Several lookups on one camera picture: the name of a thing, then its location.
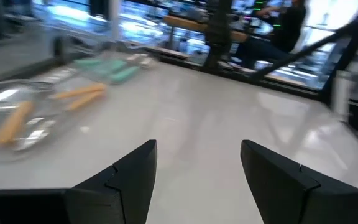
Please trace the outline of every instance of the wooden stick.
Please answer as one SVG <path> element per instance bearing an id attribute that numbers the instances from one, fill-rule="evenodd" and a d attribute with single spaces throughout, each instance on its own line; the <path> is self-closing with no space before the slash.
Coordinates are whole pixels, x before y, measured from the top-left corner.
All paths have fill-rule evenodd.
<path id="1" fill-rule="evenodd" d="M 95 99 L 97 99 L 103 95 L 104 95 L 104 91 L 88 93 L 87 95 L 75 100 L 70 105 L 68 105 L 66 110 L 67 111 L 77 110 L 78 108 L 81 108 L 82 106 L 85 106 L 85 105 L 91 103 L 92 101 L 94 101 Z"/>
<path id="2" fill-rule="evenodd" d="M 23 130 L 26 116 L 33 110 L 33 102 L 24 101 L 19 104 L 15 112 L 8 116 L 0 128 L 0 146 L 12 144 L 14 138 Z"/>
<path id="3" fill-rule="evenodd" d="M 205 29 L 207 27 L 206 24 L 199 24 L 196 21 L 191 21 L 189 19 L 179 18 L 175 16 L 165 16 L 163 18 L 163 21 L 173 27 L 184 28 L 197 32 L 205 32 Z M 248 38 L 248 35 L 239 31 L 232 31 L 231 37 L 237 42 L 244 42 Z"/>
<path id="4" fill-rule="evenodd" d="M 66 91 L 63 93 L 58 93 L 53 96 L 53 99 L 65 99 L 73 96 L 78 96 L 85 93 L 92 93 L 95 91 L 104 91 L 107 88 L 107 86 L 103 83 L 97 83 L 88 85 L 86 87 L 78 88 L 75 90 Z"/>

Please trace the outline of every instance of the black shirt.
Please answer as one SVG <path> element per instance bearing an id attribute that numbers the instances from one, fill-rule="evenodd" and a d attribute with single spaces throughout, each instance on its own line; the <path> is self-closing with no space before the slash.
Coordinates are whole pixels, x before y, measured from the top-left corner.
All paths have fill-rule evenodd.
<path id="1" fill-rule="evenodd" d="M 305 7 L 286 8 L 286 12 L 280 14 L 280 27 L 275 27 L 272 44 L 284 52 L 292 51 L 301 35 L 305 17 Z"/>

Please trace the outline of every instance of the white tabletop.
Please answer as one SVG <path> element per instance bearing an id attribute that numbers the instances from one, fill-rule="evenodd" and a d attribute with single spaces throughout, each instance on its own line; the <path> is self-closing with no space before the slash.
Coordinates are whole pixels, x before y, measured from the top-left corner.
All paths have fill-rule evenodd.
<path id="1" fill-rule="evenodd" d="M 322 104 L 185 68 L 158 64 L 70 123 L 29 156 L 0 159 L 0 189 L 72 187 L 149 139 L 158 147 L 149 223 L 262 223 L 243 139 L 358 187 L 358 140 Z"/>

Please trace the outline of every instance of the green sponge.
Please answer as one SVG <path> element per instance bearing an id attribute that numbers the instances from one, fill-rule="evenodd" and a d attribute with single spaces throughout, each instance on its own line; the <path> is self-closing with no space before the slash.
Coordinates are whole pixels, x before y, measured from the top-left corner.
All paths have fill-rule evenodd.
<path id="1" fill-rule="evenodd" d="M 113 83 L 121 83 L 129 79 L 130 77 L 134 76 L 137 71 L 140 70 L 139 66 L 133 66 L 130 68 L 127 68 L 125 70 L 120 71 L 119 73 L 113 74 L 109 76 L 109 79 Z"/>
<path id="2" fill-rule="evenodd" d="M 81 60 L 75 60 L 74 64 L 81 68 L 91 68 L 95 65 L 99 65 L 101 63 L 100 59 L 95 58 L 87 58 L 87 59 L 81 59 Z"/>
<path id="3" fill-rule="evenodd" d="M 109 76 L 110 74 L 112 74 L 113 72 L 121 69 L 126 64 L 127 64 L 127 62 L 122 61 L 122 60 L 113 60 L 109 63 L 105 62 L 104 65 L 98 66 L 94 72 L 102 77 L 106 77 L 106 76 Z"/>

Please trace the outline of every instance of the desk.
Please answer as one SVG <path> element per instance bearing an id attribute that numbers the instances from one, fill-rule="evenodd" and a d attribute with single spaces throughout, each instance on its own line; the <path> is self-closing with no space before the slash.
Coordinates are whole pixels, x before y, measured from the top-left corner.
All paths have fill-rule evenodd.
<path id="1" fill-rule="evenodd" d="M 358 141 L 325 106 L 159 63 L 112 86 L 36 153 L 0 161 L 0 189 L 72 187 L 149 139 L 158 162 L 148 223 L 263 224 L 241 166 L 243 139 L 358 186 Z"/>
<path id="2" fill-rule="evenodd" d="M 163 18 L 163 21 L 167 25 L 172 27 L 179 27 L 179 28 L 188 29 L 197 32 L 204 32 L 206 28 L 205 24 L 199 24 L 195 21 L 191 21 L 189 19 L 183 19 L 175 16 L 165 16 Z M 231 34 L 233 40 L 235 40 L 236 42 L 243 42 L 247 39 L 247 35 L 243 34 L 242 32 L 232 31 Z"/>

